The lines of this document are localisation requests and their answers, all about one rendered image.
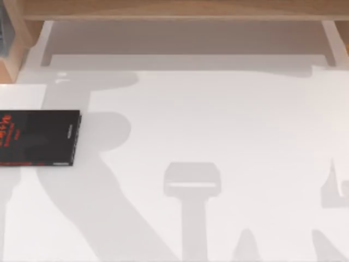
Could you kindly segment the pale wooden shelf unit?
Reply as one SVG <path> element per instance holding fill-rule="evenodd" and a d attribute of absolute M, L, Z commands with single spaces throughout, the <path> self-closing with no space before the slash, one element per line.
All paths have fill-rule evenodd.
<path fill-rule="evenodd" d="M 0 0 L 1 14 L 15 35 L 0 84 L 16 81 L 44 22 L 57 20 L 333 21 L 349 55 L 349 0 Z"/>

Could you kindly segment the black book with red lettering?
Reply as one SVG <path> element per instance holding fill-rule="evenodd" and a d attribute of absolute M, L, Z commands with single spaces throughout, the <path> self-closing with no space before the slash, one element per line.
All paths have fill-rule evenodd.
<path fill-rule="evenodd" d="M 72 166 L 80 110 L 0 110 L 0 166 Z"/>

